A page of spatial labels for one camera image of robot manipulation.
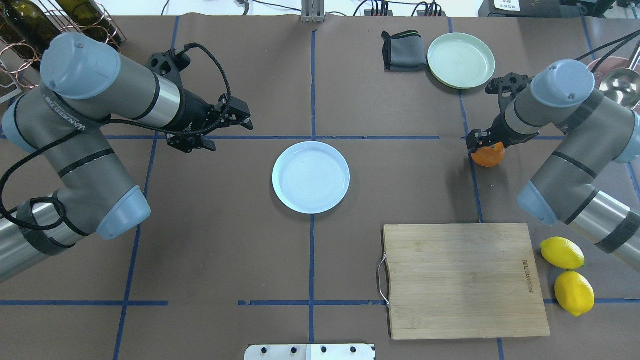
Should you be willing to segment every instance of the cutting board handle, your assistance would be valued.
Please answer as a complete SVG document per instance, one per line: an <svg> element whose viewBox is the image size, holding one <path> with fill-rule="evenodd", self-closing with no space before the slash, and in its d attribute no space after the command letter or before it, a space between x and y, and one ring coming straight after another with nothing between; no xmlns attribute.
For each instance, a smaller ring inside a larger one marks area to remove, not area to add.
<svg viewBox="0 0 640 360"><path fill-rule="evenodd" d="M382 282L380 281L380 268L382 267L382 264L386 265L386 262L387 262L387 253L383 252L382 260L380 260L380 264L378 264L378 291L380 292L380 295L382 296L382 298L385 299L385 303L387 303L387 307L391 309L391 304L389 304L389 300L387 300L387 297L382 292Z"/></svg>

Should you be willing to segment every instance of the bamboo cutting board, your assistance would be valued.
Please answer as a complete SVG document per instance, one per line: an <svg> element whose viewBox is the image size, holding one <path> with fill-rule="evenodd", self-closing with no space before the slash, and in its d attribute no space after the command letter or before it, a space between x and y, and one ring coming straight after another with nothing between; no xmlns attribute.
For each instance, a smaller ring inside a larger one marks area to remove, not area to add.
<svg viewBox="0 0 640 360"><path fill-rule="evenodd" d="M394 340L550 336L527 224L385 225Z"/></svg>

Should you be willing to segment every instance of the light green plate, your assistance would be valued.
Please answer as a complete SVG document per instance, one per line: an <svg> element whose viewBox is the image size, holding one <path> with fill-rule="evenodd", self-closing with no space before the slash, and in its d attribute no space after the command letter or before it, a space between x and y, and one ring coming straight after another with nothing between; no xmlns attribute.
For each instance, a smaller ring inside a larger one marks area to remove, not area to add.
<svg viewBox="0 0 640 360"><path fill-rule="evenodd" d="M487 82L495 71L495 58L482 40L463 33L444 34L427 52L433 75L456 89L475 88Z"/></svg>

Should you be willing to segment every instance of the white plate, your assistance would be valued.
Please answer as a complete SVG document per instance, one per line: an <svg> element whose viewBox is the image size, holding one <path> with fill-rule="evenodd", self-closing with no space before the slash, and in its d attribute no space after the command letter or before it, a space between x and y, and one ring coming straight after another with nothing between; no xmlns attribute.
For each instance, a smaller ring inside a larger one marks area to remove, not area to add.
<svg viewBox="0 0 640 360"><path fill-rule="evenodd" d="M495 71L491 49L482 40L463 33L444 34L434 40L427 62L438 80L457 89L480 86Z"/></svg>
<svg viewBox="0 0 640 360"><path fill-rule="evenodd" d="M273 189L289 208L318 214L336 206L349 188L349 166L341 153L321 142L285 150L273 167Z"/></svg>

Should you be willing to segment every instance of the yellow lemon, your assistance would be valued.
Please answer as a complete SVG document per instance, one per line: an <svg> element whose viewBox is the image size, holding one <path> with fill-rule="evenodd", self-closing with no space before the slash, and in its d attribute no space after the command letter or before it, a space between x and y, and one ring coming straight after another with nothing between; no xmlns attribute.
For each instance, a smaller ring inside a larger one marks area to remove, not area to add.
<svg viewBox="0 0 640 360"><path fill-rule="evenodd" d="M542 257L551 265L566 270L584 266L584 254L578 245L570 240L555 236L540 243Z"/></svg>
<svg viewBox="0 0 640 360"><path fill-rule="evenodd" d="M575 271L565 271L560 275L556 279L554 291L558 304L573 316L588 313L595 303L591 284Z"/></svg>

